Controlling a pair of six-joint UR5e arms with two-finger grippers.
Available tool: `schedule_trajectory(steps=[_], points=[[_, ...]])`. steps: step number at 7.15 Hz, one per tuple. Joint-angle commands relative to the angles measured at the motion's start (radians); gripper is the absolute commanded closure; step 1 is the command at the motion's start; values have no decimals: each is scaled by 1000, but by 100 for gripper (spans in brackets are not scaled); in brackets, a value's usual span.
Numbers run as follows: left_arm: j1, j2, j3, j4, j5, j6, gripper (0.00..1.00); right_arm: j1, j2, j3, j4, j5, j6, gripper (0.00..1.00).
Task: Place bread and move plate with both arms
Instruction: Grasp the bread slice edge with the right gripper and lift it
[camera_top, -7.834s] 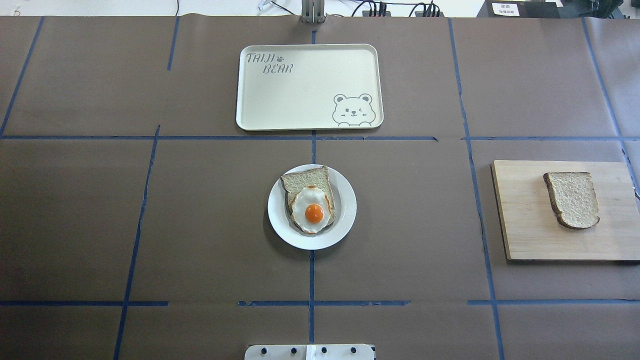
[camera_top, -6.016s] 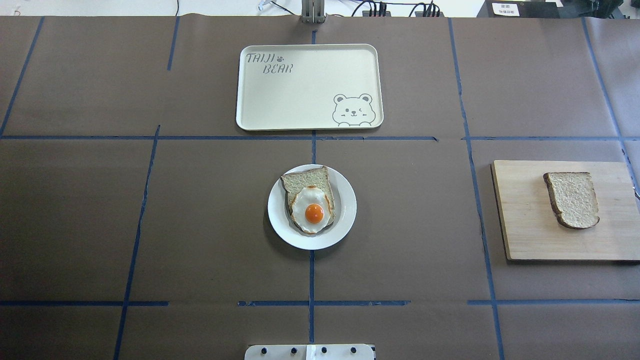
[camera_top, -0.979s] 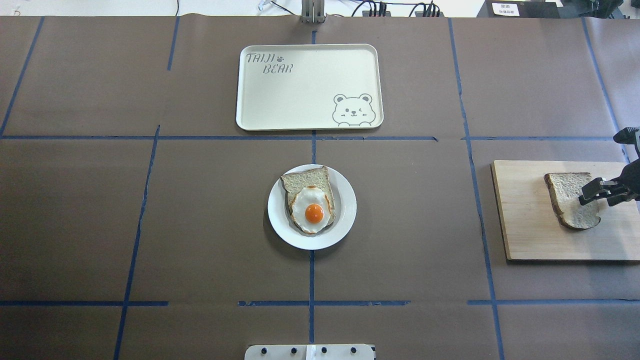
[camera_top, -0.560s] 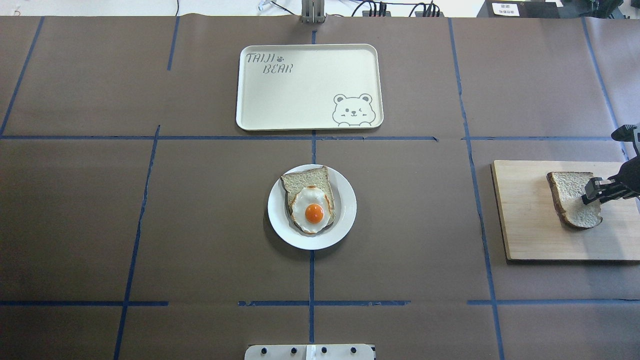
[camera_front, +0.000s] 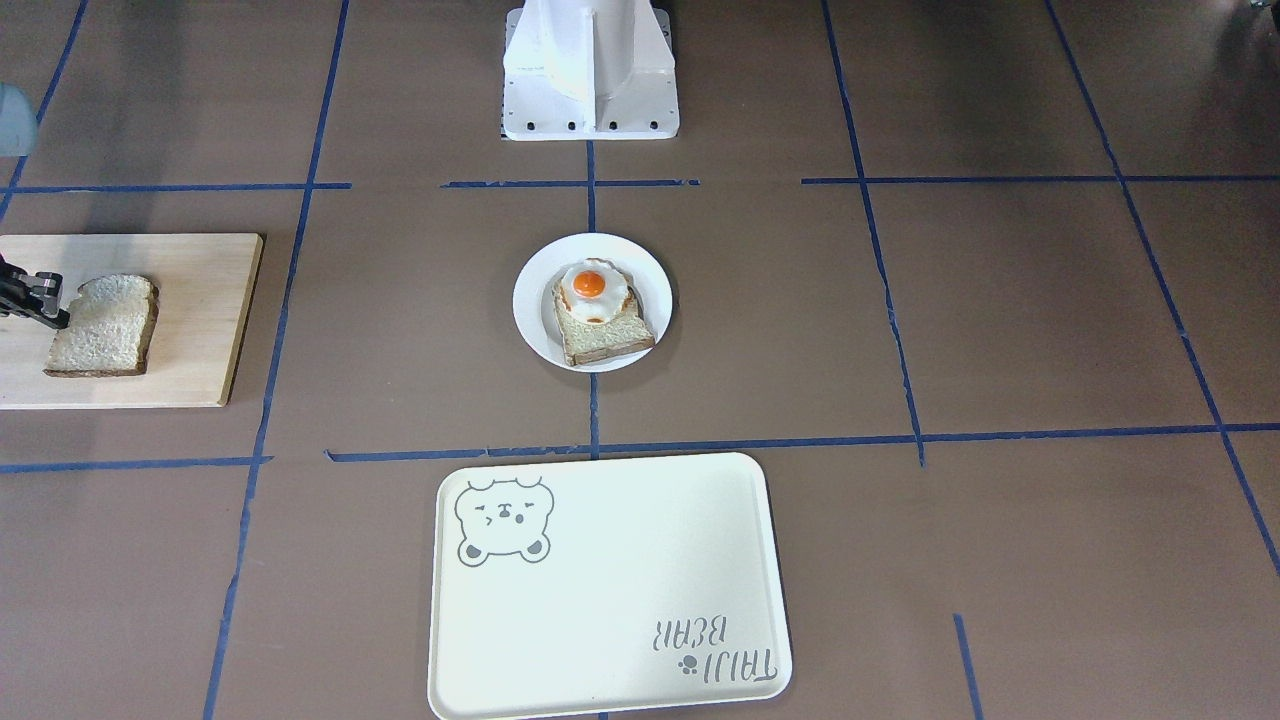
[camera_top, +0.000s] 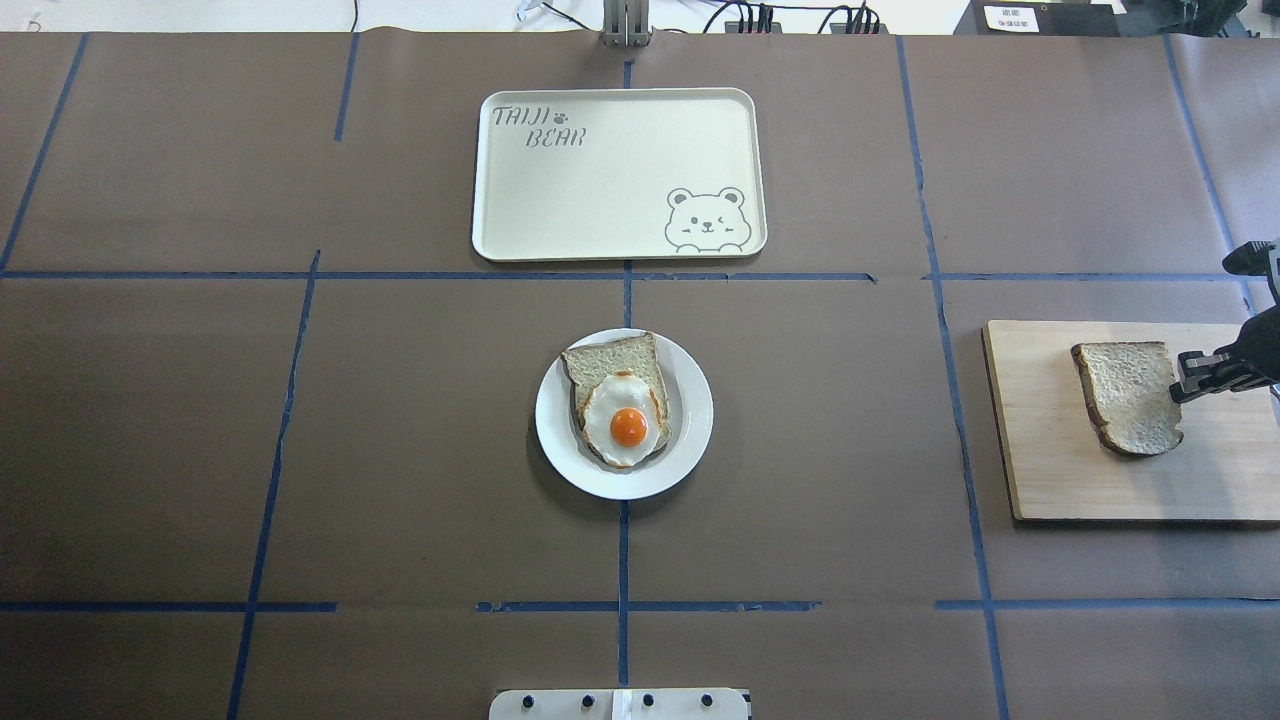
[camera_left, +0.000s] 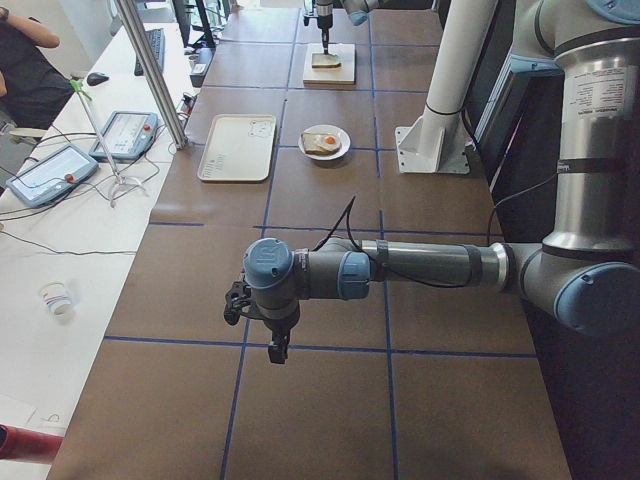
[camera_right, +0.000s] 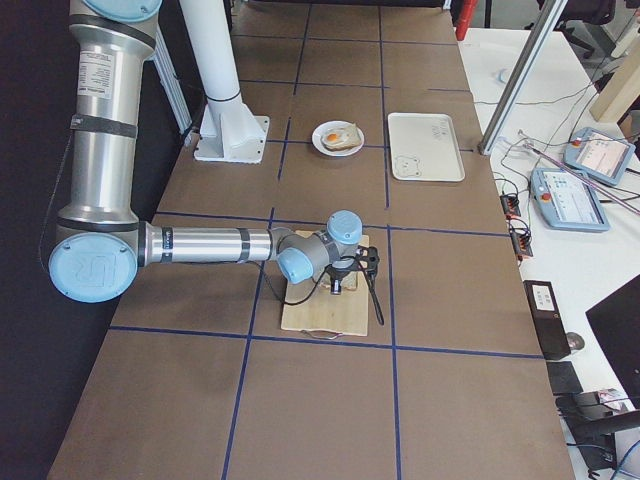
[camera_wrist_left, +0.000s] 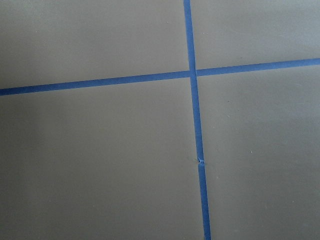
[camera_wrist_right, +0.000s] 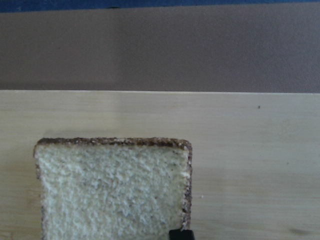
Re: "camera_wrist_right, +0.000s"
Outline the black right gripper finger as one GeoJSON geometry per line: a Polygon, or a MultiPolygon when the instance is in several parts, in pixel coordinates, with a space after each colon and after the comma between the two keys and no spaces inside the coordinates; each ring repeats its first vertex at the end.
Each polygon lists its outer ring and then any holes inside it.
{"type": "Polygon", "coordinates": [[[195,240],[192,230],[172,229],[168,232],[169,240],[195,240]]]}

